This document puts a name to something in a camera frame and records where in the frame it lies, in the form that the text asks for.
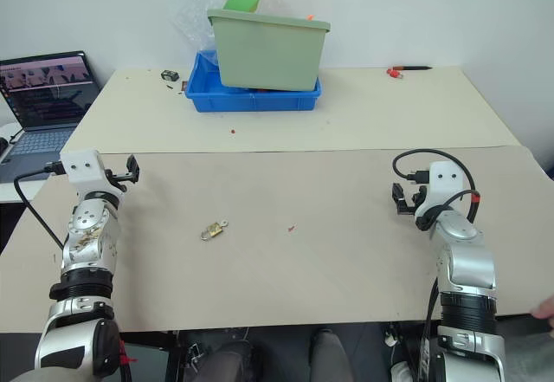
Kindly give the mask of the bystander bare hand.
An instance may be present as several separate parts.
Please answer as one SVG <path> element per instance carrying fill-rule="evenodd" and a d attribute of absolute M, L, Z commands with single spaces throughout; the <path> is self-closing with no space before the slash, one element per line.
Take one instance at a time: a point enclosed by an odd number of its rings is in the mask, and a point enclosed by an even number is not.
<path fill-rule="evenodd" d="M 539 305 L 537 305 L 532 311 L 531 315 L 540 320 L 550 320 L 554 316 L 554 296 L 550 296 L 549 298 L 542 301 Z"/>

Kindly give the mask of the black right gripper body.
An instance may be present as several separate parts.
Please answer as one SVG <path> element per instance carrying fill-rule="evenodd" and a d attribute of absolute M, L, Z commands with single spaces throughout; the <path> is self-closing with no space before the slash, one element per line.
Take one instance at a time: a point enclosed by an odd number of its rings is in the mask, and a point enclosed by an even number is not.
<path fill-rule="evenodd" d="M 428 209 L 428 201 L 423 199 L 414 199 L 413 204 L 409 205 L 404 197 L 395 198 L 396 211 L 398 215 L 411 215 L 422 217 Z"/>

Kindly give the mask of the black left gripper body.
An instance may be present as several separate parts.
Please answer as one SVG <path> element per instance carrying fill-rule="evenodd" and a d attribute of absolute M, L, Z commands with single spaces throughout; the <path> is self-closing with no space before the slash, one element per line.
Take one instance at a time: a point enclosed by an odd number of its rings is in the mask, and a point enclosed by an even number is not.
<path fill-rule="evenodd" d="M 131 174 L 118 174 L 115 175 L 111 169 L 105 169 L 104 173 L 106 175 L 107 181 L 114 187 L 118 188 L 122 192 L 127 191 L 127 187 L 124 185 L 124 182 L 131 180 Z"/>

